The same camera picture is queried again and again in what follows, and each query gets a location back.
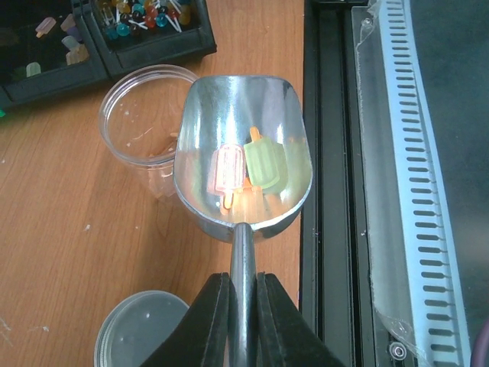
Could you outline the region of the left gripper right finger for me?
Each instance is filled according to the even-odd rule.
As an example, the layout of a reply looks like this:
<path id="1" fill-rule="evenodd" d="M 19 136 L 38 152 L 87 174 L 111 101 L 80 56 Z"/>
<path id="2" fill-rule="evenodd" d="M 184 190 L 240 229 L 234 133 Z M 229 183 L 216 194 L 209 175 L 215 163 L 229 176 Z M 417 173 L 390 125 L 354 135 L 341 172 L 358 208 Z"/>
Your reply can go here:
<path id="1" fill-rule="evenodd" d="M 257 315 L 263 366 L 341 366 L 308 327 L 275 274 L 257 275 Z"/>

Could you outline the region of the black popsicle candy bin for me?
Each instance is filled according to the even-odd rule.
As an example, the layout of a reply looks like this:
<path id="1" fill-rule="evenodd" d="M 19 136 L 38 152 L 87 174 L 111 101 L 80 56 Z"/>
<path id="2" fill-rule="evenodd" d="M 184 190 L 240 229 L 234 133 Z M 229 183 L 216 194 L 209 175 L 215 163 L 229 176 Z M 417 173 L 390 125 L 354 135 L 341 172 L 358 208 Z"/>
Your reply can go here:
<path id="1" fill-rule="evenodd" d="M 1 3 L 1 107 L 107 80 L 90 1 Z"/>

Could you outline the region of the green popsicle candy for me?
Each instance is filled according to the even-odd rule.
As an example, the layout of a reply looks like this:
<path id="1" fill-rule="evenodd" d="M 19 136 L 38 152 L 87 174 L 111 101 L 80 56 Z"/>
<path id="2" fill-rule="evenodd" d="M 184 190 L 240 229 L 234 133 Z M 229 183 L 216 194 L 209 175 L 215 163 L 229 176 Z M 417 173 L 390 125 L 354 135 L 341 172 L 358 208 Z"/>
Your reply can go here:
<path id="1" fill-rule="evenodd" d="M 279 194 L 288 181 L 283 145 L 262 136 L 256 126 L 250 128 L 250 136 L 244 153 L 251 185 L 260 187 L 265 194 Z"/>

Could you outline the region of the black lollipop candy bin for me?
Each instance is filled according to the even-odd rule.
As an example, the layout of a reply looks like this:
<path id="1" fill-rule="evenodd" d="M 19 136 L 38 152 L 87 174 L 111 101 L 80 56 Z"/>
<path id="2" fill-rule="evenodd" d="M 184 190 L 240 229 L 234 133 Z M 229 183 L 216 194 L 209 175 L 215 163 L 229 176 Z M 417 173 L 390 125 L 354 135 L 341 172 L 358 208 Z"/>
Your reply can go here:
<path id="1" fill-rule="evenodd" d="M 116 78 L 216 52 L 205 1 L 72 1 L 89 50 Z"/>

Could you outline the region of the clear plastic jar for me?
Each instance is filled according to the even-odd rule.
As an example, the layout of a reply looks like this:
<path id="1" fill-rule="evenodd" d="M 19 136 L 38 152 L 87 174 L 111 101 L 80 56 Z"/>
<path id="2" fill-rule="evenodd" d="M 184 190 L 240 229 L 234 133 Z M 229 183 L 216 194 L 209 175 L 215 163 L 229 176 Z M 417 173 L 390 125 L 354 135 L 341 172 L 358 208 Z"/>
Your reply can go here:
<path id="1" fill-rule="evenodd" d="M 173 160 L 187 93 L 198 76 L 158 64 L 122 77 L 99 108 L 107 148 L 158 200 L 175 194 Z"/>

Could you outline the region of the silver jar lid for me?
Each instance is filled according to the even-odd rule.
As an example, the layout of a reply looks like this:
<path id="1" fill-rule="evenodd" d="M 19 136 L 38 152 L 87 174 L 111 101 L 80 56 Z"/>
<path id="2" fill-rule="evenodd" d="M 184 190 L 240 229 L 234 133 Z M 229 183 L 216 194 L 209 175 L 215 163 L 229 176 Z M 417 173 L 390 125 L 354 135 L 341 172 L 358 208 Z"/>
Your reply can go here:
<path id="1" fill-rule="evenodd" d="M 189 309 L 178 296 L 151 290 L 132 294 L 102 323 L 94 366 L 140 366 L 176 329 Z"/>

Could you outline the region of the pink popsicle candy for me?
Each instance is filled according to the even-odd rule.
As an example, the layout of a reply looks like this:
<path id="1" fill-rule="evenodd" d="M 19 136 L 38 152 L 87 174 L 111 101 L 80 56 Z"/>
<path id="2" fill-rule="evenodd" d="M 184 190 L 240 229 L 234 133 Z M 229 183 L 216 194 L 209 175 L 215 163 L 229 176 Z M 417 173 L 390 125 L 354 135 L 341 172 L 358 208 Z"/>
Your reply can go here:
<path id="1" fill-rule="evenodd" d="M 245 180 L 245 153 L 240 145 L 223 144 L 212 154 L 207 190 L 222 197 L 222 208 L 232 207 L 235 190 Z"/>

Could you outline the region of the metal scoop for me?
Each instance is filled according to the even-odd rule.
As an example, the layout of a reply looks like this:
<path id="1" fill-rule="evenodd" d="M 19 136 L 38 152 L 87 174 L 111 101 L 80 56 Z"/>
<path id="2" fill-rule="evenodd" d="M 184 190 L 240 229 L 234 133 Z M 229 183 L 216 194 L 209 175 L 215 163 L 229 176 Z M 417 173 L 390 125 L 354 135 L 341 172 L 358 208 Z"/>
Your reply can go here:
<path id="1" fill-rule="evenodd" d="M 277 76 L 206 76 L 183 108 L 176 194 L 201 230 L 232 246 L 228 364 L 257 361 L 255 242 L 285 230 L 313 183 L 299 97 Z"/>

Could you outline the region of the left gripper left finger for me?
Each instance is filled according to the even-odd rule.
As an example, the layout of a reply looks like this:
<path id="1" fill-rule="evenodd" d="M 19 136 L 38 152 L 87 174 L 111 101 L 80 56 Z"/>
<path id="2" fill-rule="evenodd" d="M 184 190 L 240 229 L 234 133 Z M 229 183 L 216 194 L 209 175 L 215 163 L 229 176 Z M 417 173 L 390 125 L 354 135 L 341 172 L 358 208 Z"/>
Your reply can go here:
<path id="1" fill-rule="evenodd" d="M 229 274 L 210 275 L 176 329 L 142 365 L 223 366 L 229 295 Z"/>

